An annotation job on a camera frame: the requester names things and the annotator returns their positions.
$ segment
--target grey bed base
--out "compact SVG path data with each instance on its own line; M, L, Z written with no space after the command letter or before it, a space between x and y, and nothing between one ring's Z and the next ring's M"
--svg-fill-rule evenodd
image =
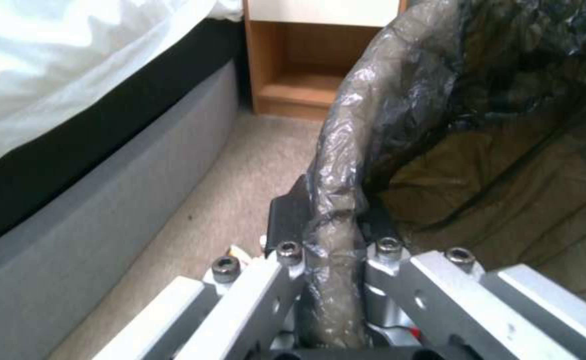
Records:
M237 110L229 62L0 238L0 359L46 357L82 321L213 164Z

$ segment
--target bolt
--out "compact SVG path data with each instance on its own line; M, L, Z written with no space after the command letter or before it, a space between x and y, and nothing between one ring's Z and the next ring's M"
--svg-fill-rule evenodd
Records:
M475 264L475 255L473 255L473 253L471 253L469 250L465 248L449 248L444 253L444 256L446 256L446 259L448 259L451 263L457 265L467 274L470 274L473 270L473 265Z
M213 262L213 279L220 284L232 283L240 275L240 262L235 256L220 256Z
M402 257L402 242L394 237L382 237L375 242L375 254L384 260L399 260Z
M277 260L286 266L302 261L302 247L294 241L283 241L277 246Z

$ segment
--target white drawer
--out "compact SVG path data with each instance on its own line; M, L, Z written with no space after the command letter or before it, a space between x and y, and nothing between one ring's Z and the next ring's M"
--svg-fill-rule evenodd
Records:
M248 0L251 20L384 27L400 0Z

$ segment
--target nightstand shelf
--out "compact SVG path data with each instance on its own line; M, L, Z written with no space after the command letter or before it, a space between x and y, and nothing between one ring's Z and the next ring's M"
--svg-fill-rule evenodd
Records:
M380 29L251 20L246 27L255 112L316 120Z

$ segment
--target white bedsheet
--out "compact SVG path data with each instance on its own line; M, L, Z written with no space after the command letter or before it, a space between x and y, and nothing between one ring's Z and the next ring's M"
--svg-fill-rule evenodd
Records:
M238 21L242 2L0 0L0 157L95 103L206 16Z

